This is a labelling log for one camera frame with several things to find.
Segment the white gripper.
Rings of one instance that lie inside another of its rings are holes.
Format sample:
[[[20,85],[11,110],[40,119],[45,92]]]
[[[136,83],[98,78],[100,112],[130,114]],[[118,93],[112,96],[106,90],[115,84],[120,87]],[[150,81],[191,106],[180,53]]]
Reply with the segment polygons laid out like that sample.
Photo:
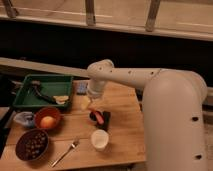
[[[94,80],[94,79],[90,79],[88,86],[87,86],[87,95],[92,98],[95,99],[93,101],[93,105],[95,107],[100,107],[102,106],[102,95],[104,92],[104,88],[105,88],[106,82],[105,81],[98,81],[98,80]],[[87,110],[89,105],[91,104],[91,99],[88,96],[84,96],[82,98],[81,101],[81,109],[82,110]]]

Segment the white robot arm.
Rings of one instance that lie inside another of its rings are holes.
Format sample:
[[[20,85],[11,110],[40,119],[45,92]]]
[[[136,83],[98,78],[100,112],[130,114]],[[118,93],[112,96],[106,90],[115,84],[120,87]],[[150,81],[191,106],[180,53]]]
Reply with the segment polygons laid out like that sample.
[[[197,73],[164,68],[116,68],[105,59],[90,64],[87,94],[102,96],[107,82],[143,92],[148,171],[208,171],[202,104],[207,85]]]

